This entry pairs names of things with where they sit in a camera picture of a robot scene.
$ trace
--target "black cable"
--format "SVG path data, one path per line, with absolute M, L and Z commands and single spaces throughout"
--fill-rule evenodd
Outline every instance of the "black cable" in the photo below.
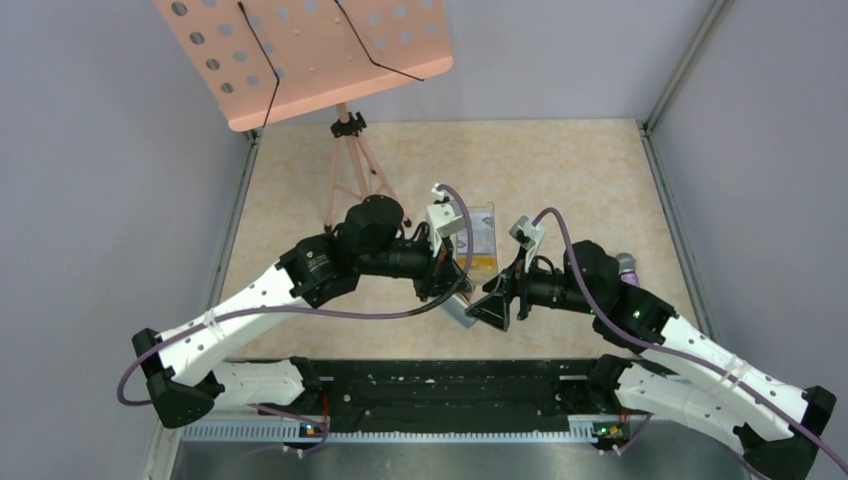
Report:
M 368 61 L 370 61 L 372 65 L 374 65 L 376 67 L 380 67 L 380 68 L 385 68 L 386 70 L 388 70 L 390 72 L 394 72 L 394 73 L 397 73 L 399 75 L 403 75 L 404 77 L 408 77 L 408 78 L 411 78 L 413 80 L 418 80 L 419 82 L 424 81 L 423 78 L 416 77 L 415 75 L 410 75 L 406 72 L 401 72 L 400 70 L 396 70 L 392 67 L 387 67 L 387 66 L 383 65 L 382 63 L 379 63 L 376 60 L 374 60 L 371 57 L 371 53 L 368 52 L 368 48 L 365 46 L 365 42 L 362 41 L 362 37 L 359 36 L 359 32 L 356 31 L 356 27 L 353 26 L 353 22 L 350 20 L 350 17 L 348 16 L 347 11 L 345 11 L 344 7 L 339 2 L 339 0 L 333 0 L 333 1 L 336 2 L 336 5 L 339 7 L 339 10 L 342 11 L 342 15 L 345 16 L 345 20 L 347 20 L 347 24 L 350 25 L 350 29 L 353 30 L 353 34 L 356 35 L 356 39 L 359 41 L 359 45 L 362 46 L 362 50 L 365 51 L 365 55 L 368 57 Z
M 277 73 L 277 69 L 274 68 L 274 64 L 271 62 L 271 58 L 268 57 L 268 52 L 262 47 L 262 41 L 259 40 L 259 35 L 256 34 L 256 30 L 253 29 L 253 25 L 250 24 L 250 19 L 247 18 L 247 12 L 244 9 L 244 4 L 238 2 L 239 10 L 241 10 L 241 15 L 244 17 L 244 21 L 247 22 L 247 28 L 250 29 L 250 33 L 253 34 L 253 38 L 256 39 L 256 45 L 259 46 L 259 50 L 262 51 L 262 55 L 265 56 L 265 61 L 268 62 L 268 66 L 271 67 L 271 73 L 274 74 L 274 78 L 277 79 L 276 85 L 274 85 L 274 93 L 271 95 L 271 103 L 268 104 L 268 111 L 265 112 L 265 120 L 262 122 L 262 128 L 264 129 L 268 125 L 268 117 L 271 115 L 271 107 L 274 106 L 274 100 L 277 98 L 277 90 L 280 88 L 280 74 Z M 256 139 L 254 137 L 253 144 L 256 145 Z
M 430 224 L 427 222 L 421 222 L 415 227 L 415 231 L 412 232 L 412 236 L 410 237 L 413 240 L 422 240 L 424 237 L 430 234 Z

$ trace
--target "music stand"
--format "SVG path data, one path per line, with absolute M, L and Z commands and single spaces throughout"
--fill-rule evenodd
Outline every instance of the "music stand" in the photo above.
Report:
M 359 114 L 350 115 L 345 102 L 414 82 L 409 76 L 424 79 L 444 73 L 453 65 L 442 0 L 339 0 L 353 28 L 335 0 L 242 0 L 262 47 L 237 0 L 154 3 L 209 86 L 231 129 L 261 127 L 266 114 L 272 123 L 336 106 L 339 120 L 333 125 L 335 145 L 325 228 L 332 225 L 335 190 L 360 199 L 371 193 L 359 150 L 371 172 L 380 178 L 381 188 L 397 200 L 362 134 L 364 120 L 360 124 Z M 263 50 L 280 76 L 270 111 L 276 77 Z M 374 62 L 409 76 L 374 65 L 368 54 Z M 336 183 L 342 137 L 351 156 L 358 194 Z

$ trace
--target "purple bottle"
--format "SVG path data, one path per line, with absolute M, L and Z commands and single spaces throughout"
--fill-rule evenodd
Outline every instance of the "purple bottle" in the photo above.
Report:
M 621 281 L 629 283 L 634 287 L 639 286 L 639 275 L 636 274 L 636 259 L 629 253 L 619 253 L 615 256 L 618 260 L 618 275 Z

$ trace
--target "black mounting base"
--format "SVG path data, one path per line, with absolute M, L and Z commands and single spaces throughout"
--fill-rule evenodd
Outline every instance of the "black mounting base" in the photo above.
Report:
M 330 131 L 333 132 L 334 137 L 358 137 L 359 133 L 365 130 L 368 126 L 365 123 L 365 119 L 362 118 L 361 113 L 356 112 L 355 117 L 352 113 L 349 113 L 348 115 L 350 115 L 350 118 L 347 122 L 342 123 L 341 119 L 339 119 L 330 126 Z

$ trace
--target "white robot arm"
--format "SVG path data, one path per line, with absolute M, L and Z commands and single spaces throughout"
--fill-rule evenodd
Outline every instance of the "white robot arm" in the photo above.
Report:
M 585 286 L 618 330 L 647 346 L 682 352 L 727 372 L 720 375 L 679 356 L 635 345 L 596 316 L 593 328 L 604 339 L 691 382 L 678 384 L 632 359 L 605 355 L 589 375 L 592 398 L 600 411 L 617 413 L 626 408 L 657 414 L 722 442 L 774 480 L 806 476 L 818 447 L 748 390 L 815 435 L 821 435 L 830 418 L 836 401 L 833 394 L 821 387 L 800 389 L 752 367 L 703 335 L 671 305 L 623 281 L 619 261 L 592 242 L 575 243 L 572 252 L 563 255 L 564 271 L 539 267 L 535 252 L 544 235 L 540 230 L 526 217 L 515 224 L 510 233 L 521 245 L 518 255 L 483 286 L 488 295 L 468 309 L 469 316 L 506 331 L 515 297 L 520 299 L 519 320 L 526 319 L 534 305 L 596 314 L 568 268 L 568 253 L 573 253 Z
M 571 270 L 557 269 L 547 259 L 550 269 L 539 266 L 542 257 L 537 252 L 545 232 L 526 217 L 510 230 L 521 244 L 515 261 L 483 287 L 488 295 L 469 306 L 466 300 L 473 286 L 453 260 L 449 240 L 463 228 L 463 215 L 435 189 L 434 194 L 437 203 L 428 208 L 427 222 L 411 239 L 397 236 L 403 217 L 400 206 L 388 197 L 369 197 L 353 207 L 335 230 L 300 241 L 255 282 L 204 315 L 161 333 L 145 329 L 136 334 L 138 363 L 163 425 L 184 426 L 213 409 L 242 405 L 313 405 L 317 399 L 310 398 L 310 392 L 320 389 L 321 380 L 305 359 L 225 360 L 290 316 L 311 312 L 353 291 L 360 275 L 411 279 L 422 301 L 451 299 L 431 302 L 428 309 L 436 303 L 447 306 L 466 327 L 481 320 L 506 331 L 515 297 L 520 299 L 519 320 L 526 319 L 534 305 L 596 313 Z M 588 286 L 596 305 L 617 329 L 648 347 L 683 352 L 727 372 L 721 375 L 694 361 L 623 340 L 596 316 L 593 328 L 607 341 L 691 382 L 678 383 L 634 359 L 604 355 L 587 379 L 589 397 L 599 412 L 628 409 L 657 414 L 720 441 L 773 480 L 806 477 L 818 447 L 751 392 L 815 435 L 821 435 L 830 419 L 833 394 L 821 387 L 800 389 L 753 368 L 701 334 L 666 302 L 623 281 L 619 260 L 600 246 L 589 241 L 574 244 L 564 255 L 566 266 L 570 266 L 568 254 L 582 267 L 584 289 Z
M 200 317 L 163 332 L 137 333 L 133 345 L 139 359 L 147 357 L 140 363 L 163 425 L 181 427 L 213 409 L 314 401 L 303 398 L 306 386 L 320 380 L 308 362 L 299 361 L 304 359 L 225 360 L 287 318 L 352 292 L 360 275 L 411 279 L 422 301 L 446 299 L 417 310 L 439 303 L 470 326 L 464 308 L 473 285 L 454 260 L 449 239 L 465 222 L 457 204 L 436 188 L 433 194 L 437 203 L 427 209 L 427 222 L 413 238 L 398 237 L 403 211 L 397 202 L 368 197 L 334 231 L 301 240 L 248 287 Z

